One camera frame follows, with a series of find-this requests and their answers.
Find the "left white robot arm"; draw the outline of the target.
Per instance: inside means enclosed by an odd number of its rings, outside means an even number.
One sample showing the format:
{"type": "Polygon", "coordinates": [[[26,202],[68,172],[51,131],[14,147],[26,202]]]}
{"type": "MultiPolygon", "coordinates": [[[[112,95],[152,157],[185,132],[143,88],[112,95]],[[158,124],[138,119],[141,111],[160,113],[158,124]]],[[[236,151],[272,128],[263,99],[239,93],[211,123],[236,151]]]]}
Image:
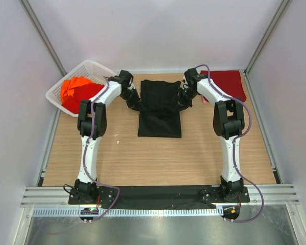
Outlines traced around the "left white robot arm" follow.
{"type": "Polygon", "coordinates": [[[141,99],[133,79],[129,71],[121,70],[116,76],[105,77],[106,85],[98,94],[80,102],[77,129],[81,136],[82,156],[78,177],[70,190],[70,204],[93,204],[98,200],[96,163],[100,141],[107,130],[107,107],[120,97],[128,108],[140,109],[141,99]]]}

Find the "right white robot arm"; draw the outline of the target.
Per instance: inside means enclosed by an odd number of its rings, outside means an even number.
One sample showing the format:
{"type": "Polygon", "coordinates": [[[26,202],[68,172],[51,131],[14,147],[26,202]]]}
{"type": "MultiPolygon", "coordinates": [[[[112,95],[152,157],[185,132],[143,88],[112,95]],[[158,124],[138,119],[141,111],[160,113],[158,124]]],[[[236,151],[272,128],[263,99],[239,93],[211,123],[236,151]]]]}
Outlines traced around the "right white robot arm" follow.
{"type": "Polygon", "coordinates": [[[192,100],[203,95],[213,106],[213,129],[222,147],[223,167],[218,194],[231,202],[243,192],[243,178],[238,174],[239,150],[236,140],[245,128],[243,105],[238,98],[224,92],[211,80],[210,74],[199,74],[197,68],[184,72],[184,84],[178,92],[178,107],[192,106],[192,100]]]}

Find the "black t-shirt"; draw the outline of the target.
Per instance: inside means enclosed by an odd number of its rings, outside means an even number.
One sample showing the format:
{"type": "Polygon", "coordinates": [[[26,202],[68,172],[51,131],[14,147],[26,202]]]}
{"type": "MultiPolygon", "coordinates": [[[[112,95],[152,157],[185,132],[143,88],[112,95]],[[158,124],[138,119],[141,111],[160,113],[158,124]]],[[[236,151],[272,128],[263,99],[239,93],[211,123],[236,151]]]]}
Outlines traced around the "black t-shirt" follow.
{"type": "Polygon", "coordinates": [[[180,86],[181,81],[141,81],[141,102],[137,108],[139,137],[182,137],[180,86]]]}

